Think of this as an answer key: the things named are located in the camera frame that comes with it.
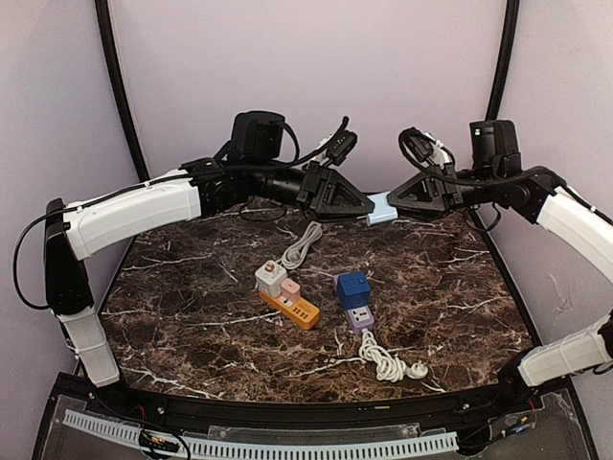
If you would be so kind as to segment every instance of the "coiled white cord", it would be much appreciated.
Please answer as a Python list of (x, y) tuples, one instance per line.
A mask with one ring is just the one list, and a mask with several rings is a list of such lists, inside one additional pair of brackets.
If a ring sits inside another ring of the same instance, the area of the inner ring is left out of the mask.
[(308, 249), (310, 246), (322, 238), (322, 224), (319, 222), (311, 222), (305, 230), (303, 236), (289, 246), (281, 257), (281, 265), (286, 270), (295, 270), (303, 264), (307, 258)]
[(410, 379), (423, 379), (428, 374), (428, 368), (420, 361), (409, 367), (398, 356), (390, 355), (390, 352), (376, 343), (373, 333), (366, 329), (362, 331), (359, 355), (362, 359), (376, 363), (376, 379), (379, 381), (387, 380), (394, 383), (401, 381), (404, 376)]

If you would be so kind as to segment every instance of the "table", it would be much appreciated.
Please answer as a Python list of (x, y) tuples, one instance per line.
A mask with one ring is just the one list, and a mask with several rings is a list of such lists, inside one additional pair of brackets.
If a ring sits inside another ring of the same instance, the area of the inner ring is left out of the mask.
[[(141, 389), (246, 402), (377, 401), (495, 383), (496, 372), (532, 346), (530, 335), (481, 236), (463, 216), (408, 218), (367, 227), (324, 225), (290, 277), (321, 311), (310, 331), (260, 299), (254, 273), (279, 259), (307, 227), (295, 209), (271, 222), (256, 200), (211, 218), (137, 237), (102, 311), (127, 382)], [(332, 276), (366, 273), (375, 338), (424, 380), (379, 382), (357, 358), (332, 290)]]

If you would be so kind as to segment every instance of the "orange power strip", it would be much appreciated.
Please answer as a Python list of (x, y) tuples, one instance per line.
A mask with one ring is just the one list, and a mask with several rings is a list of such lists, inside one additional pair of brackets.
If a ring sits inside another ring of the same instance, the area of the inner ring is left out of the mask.
[(261, 290), (260, 298), (303, 329), (309, 330), (319, 321), (319, 309), (302, 297), (297, 302), (291, 302), (283, 295), (270, 297)]

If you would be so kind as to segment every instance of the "pink cube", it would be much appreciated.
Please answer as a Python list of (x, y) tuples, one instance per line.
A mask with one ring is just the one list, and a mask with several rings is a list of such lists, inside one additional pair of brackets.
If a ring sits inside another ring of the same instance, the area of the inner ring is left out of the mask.
[(298, 302), (300, 300), (300, 285), (289, 278), (285, 278), (281, 282), (281, 295), (290, 302)]

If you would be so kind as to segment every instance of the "blue cube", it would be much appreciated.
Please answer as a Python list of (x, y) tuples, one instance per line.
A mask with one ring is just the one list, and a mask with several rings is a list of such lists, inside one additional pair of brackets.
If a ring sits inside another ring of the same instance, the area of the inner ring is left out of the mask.
[(366, 275), (361, 271), (355, 271), (338, 277), (336, 294), (343, 310), (359, 309), (368, 305), (371, 287)]

